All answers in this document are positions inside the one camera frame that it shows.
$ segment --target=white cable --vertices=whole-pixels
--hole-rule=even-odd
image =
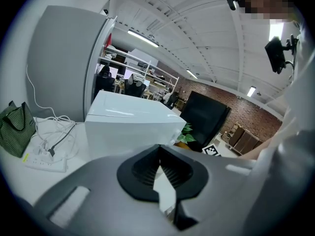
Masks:
[[[58,140],[61,138],[61,136],[63,136],[64,134],[67,134],[67,132],[65,132],[65,131],[66,131],[68,128],[72,128],[73,125],[76,125],[76,122],[72,121],[68,116],[59,116],[59,117],[57,117],[56,114],[55,114],[54,109],[51,108],[51,107],[41,107],[41,106],[39,106],[38,103],[36,102],[36,95],[35,95],[35,87],[34,87],[34,84],[31,82],[30,77],[29,77],[29,74],[28,74],[28,64],[27,64],[27,66],[26,66],[26,76],[27,76],[27,78],[28,78],[28,80],[29,80],[31,86],[33,87],[35,104],[36,104],[39,108],[42,108],[42,109],[50,109],[50,110],[53,112],[53,115],[54,115],[54,117],[48,117],[48,118],[45,118],[45,119],[43,119],[43,120],[41,120],[41,121],[38,121],[38,120],[37,120],[37,117],[35,118],[35,128],[36,128],[37,134],[36,134],[36,135],[33,135],[33,136],[31,137],[31,139],[32,139],[34,136],[38,136],[38,137],[42,140],[42,142],[39,144],[39,147],[41,147],[43,150],[46,150],[45,148],[43,148],[42,144],[43,144],[45,141],[48,142],[48,141],[47,141],[48,138],[50,138],[51,136],[53,136],[53,135],[56,134],[56,133],[61,133],[61,135],[60,135],[60,136],[58,137],[58,139],[57,139],[57,141],[58,141]],[[40,134],[39,131],[38,131],[38,126],[37,126],[37,124],[38,124],[38,123],[41,123],[41,122],[45,122],[45,121],[51,120],[51,119],[54,121],[57,130],[56,130],[56,131],[53,131],[53,132],[46,132],[46,133]],[[67,125],[67,126],[66,126],[66,125],[63,125],[62,122],[66,122],[66,123],[68,123],[69,125]],[[44,135],[44,134],[50,134],[50,135],[44,139],[44,138],[41,136],[41,135]],[[71,151],[70,151],[70,154],[71,154],[72,151],[73,151],[74,145],[75,145],[75,143],[76,143],[76,132],[75,132],[75,137],[72,136],[71,134],[68,134],[68,136],[70,136],[70,137],[73,138],[73,145],[72,145],[72,148],[71,148]],[[75,157],[76,154],[78,153],[78,151],[79,151],[79,148],[78,148],[77,152],[76,152],[72,157],[70,157],[70,158],[68,158],[68,155],[67,155],[67,153],[65,152],[65,157],[63,157],[62,159],[66,158],[67,160],[69,160],[69,159]],[[61,161],[61,160],[54,161],[54,162],[48,162],[48,163],[56,163],[56,162],[59,162],[59,161]]]
[[[57,118],[57,116],[55,115],[54,110],[53,110],[51,107],[41,107],[41,106],[39,106],[39,105],[38,105],[38,103],[36,102],[35,87],[34,87],[33,83],[31,82],[31,80],[30,80],[30,78],[29,78],[29,74],[28,74],[28,66],[29,66],[29,65],[27,64],[27,65],[26,65],[26,76],[28,77],[28,80],[29,80],[29,82],[30,82],[31,86],[33,87],[33,91],[34,91],[34,101],[35,101],[35,104],[36,104],[39,108],[42,108],[42,109],[51,109],[51,111],[53,111],[54,117],[56,117],[56,118]]]

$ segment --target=ceiling light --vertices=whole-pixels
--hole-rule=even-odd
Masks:
[[[195,79],[198,79],[190,70],[186,70],[187,71],[187,73],[189,73],[191,76],[193,76]]]
[[[279,39],[281,39],[283,28],[284,28],[284,24],[283,23],[270,25],[269,41],[274,36],[277,36],[277,37],[279,37]]]
[[[158,44],[156,44],[156,43],[153,42],[152,40],[150,40],[150,39],[148,39],[148,38],[142,36],[141,34],[138,34],[138,33],[134,32],[134,31],[131,31],[131,30],[129,30],[128,33],[131,34],[131,35],[133,35],[133,36],[135,36],[135,37],[137,37],[137,38],[140,38],[141,40],[147,42],[147,43],[150,44],[150,45],[153,45],[154,47],[158,47]]]
[[[256,88],[255,87],[251,87],[250,91],[248,92],[247,96],[251,97],[252,94],[255,92]]]

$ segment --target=person's arm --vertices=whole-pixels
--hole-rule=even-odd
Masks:
[[[267,148],[271,142],[271,139],[268,139],[267,141],[263,142],[261,145],[258,147],[254,148],[252,151],[246,153],[245,155],[241,155],[239,158],[241,159],[252,159],[252,160],[257,160],[259,154],[264,148]]]

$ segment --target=brick wall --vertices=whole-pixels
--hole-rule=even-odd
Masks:
[[[161,62],[157,66],[173,76],[180,77],[175,91],[181,88],[179,95],[181,98],[188,99],[191,91],[195,91],[231,108],[230,115],[220,130],[223,134],[225,131],[229,132],[234,123],[238,122],[264,142],[271,138],[281,126],[282,122],[276,117],[245,99],[238,99],[236,95],[219,88],[186,80]]]

